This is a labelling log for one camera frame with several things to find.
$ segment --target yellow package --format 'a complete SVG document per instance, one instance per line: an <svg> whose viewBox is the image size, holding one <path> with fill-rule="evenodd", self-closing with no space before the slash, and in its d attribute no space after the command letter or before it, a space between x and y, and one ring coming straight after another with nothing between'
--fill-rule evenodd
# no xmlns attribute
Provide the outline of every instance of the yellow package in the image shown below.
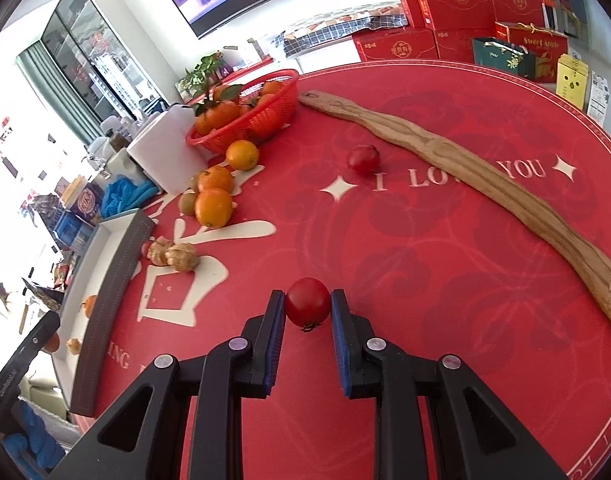
<svg viewBox="0 0 611 480"><path fill-rule="evenodd" d="M556 94L583 110L588 74L587 64L569 54L563 54L559 58L556 75Z"/></svg>

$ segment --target red box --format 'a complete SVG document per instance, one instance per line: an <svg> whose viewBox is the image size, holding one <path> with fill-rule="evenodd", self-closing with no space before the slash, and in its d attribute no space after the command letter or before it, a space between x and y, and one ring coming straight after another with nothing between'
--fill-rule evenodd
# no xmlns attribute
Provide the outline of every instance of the red box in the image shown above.
<svg viewBox="0 0 611 480"><path fill-rule="evenodd" d="M425 26L432 30L493 28L492 0L418 0Z"/></svg>
<svg viewBox="0 0 611 480"><path fill-rule="evenodd" d="M361 61L439 59L434 35L427 28L397 27L352 34Z"/></svg>
<svg viewBox="0 0 611 480"><path fill-rule="evenodd" d="M494 35L492 28L459 28L457 30L435 30L439 59L459 63L474 63L472 40L489 38Z"/></svg>
<svg viewBox="0 0 611 480"><path fill-rule="evenodd" d="M547 28L527 27L518 23L496 23L500 40L525 46L537 55L537 83L556 83L559 58L568 53L568 37Z"/></svg>
<svg viewBox="0 0 611 480"><path fill-rule="evenodd" d="M410 27L425 27L425 20L418 0L401 0L401 6Z"/></svg>
<svg viewBox="0 0 611 480"><path fill-rule="evenodd" d="M492 0L497 22L545 27L543 0Z"/></svg>

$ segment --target green curtain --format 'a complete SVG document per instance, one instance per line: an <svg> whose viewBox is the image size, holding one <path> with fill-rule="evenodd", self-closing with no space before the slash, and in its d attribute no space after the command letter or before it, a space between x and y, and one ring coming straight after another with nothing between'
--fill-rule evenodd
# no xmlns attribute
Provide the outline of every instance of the green curtain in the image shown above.
<svg viewBox="0 0 611 480"><path fill-rule="evenodd" d="M85 146L101 136L99 118L67 81L41 41L30 45L16 59L34 88Z"/></svg>

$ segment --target green gift bag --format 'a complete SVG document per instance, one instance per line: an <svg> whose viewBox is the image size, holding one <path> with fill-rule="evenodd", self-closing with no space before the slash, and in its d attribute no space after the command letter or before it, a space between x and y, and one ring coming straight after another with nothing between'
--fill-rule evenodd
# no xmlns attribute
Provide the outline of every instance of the green gift bag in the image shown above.
<svg viewBox="0 0 611 480"><path fill-rule="evenodd" d="M524 46L497 38L474 38L472 44L477 65L489 66L534 81L537 59Z"/></svg>

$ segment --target white star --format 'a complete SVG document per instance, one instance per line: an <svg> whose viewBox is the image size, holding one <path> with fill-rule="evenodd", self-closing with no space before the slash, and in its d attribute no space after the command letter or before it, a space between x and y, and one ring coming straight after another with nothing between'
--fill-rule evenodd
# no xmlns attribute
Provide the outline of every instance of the white star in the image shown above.
<svg viewBox="0 0 611 480"><path fill-rule="evenodd" d="M556 171L560 171L561 173L567 175L569 179L574 182L572 173L574 173L574 170L576 170L577 168L575 168L574 166L571 166L570 164L562 160L560 156L558 155L556 156L556 164L552 167L552 169Z"/></svg>
<svg viewBox="0 0 611 480"><path fill-rule="evenodd" d="M341 201L341 197L345 195L353 187L356 187L356 184L348 184L343 177L340 175L336 178L334 182L332 182L328 187L324 187L323 189L319 189L319 191L324 191L326 193L330 193L336 202Z"/></svg>

